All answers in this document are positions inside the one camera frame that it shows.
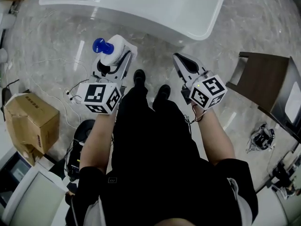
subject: tile floor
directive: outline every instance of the tile floor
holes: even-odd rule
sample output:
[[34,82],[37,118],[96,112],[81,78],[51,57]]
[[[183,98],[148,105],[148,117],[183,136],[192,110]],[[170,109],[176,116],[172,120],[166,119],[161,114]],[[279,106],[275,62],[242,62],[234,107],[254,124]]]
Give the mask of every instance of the tile floor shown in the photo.
[[[38,1],[25,0],[18,9],[14,27],[6,33],[4,48],[8,51],[8,64],[0,67],[3,74],[1,85],[19,78],[22,84],[12,85],[13,92],[22,90],[20,87],[30,89],[60,110],[60,138],[49,151],[56,159],[61,159],[66,153],[75,131],[73,127],[77,127],[80,120],[95,117],[84,106],[71,104],[63,91],[90,74],[90,65],[97,56],[92,51],[92,43],[98,37],[109,39],[120,34],[138,47],[137,60],[132,63],[124,81],[128,89],[133,85],[135,70],[141,68],[147,75],[150,104],[159,87],[167,83],[172,87],[171,100],[190,116],[193,115],[191,108],[180,94],[182,81],[172,63],[174,52],[182,51],[200,59],[224,82],[230,80],[240,51],[292,56],[301,72],[301,17],[292,0],[225,0],[211,36],[184,48],[106,21],[44,8]],[[259,188],[268,171],[296,141],[257,110],[254,103],[233,91],[227,93],[215,111],[233,142],[237,158],[249,163],[254,187]],[[264,121],[275,128],[274,153],[247,154],[251,131]],[[205,158],[196,124],[192,127],[192,135]]]

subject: black device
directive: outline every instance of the black device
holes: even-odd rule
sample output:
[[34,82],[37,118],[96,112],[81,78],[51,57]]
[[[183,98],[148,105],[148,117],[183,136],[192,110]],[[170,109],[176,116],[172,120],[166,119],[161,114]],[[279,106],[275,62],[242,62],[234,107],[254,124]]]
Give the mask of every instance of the black device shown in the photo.
[[66,157],[67,160],[67,172],[70,178],[70,181],[75,181],[79,178],[79,163],[80,163],[80,154],[83,149],[83,144],[88,138],[95,120],[86,120],[83,121],[79,127],[76,129],[73,137],[73,142],[68,148]]

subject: shoe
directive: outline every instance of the shoe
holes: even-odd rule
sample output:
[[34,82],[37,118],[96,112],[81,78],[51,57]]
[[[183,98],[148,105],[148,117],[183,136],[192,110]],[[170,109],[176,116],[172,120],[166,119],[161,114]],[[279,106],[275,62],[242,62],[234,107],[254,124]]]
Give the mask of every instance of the shoe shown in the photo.
[[164,100],[168,100],[169,96],[170,96],[170,86],[169,85],[162,85],[158,91],[158,94],[156,95],[156,99],[164,99]]
[[134,73],[134,84],[135,84],[135,86],[137,84],[144,86],[144,83],[145,83],[145,73],[144,73],[144,71],[143,70],[136,70],[136,72]]

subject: blue cap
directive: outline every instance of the blue cap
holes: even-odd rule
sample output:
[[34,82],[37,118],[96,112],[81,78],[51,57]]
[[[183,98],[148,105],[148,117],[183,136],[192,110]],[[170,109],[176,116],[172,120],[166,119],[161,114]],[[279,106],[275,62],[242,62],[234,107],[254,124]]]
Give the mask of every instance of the blue cap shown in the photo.
[[106,43],[103,38],[98,38],[93,43],[93,51],[95,53],[103,52],[106,55],[110,55],[114,51],[114,45]]

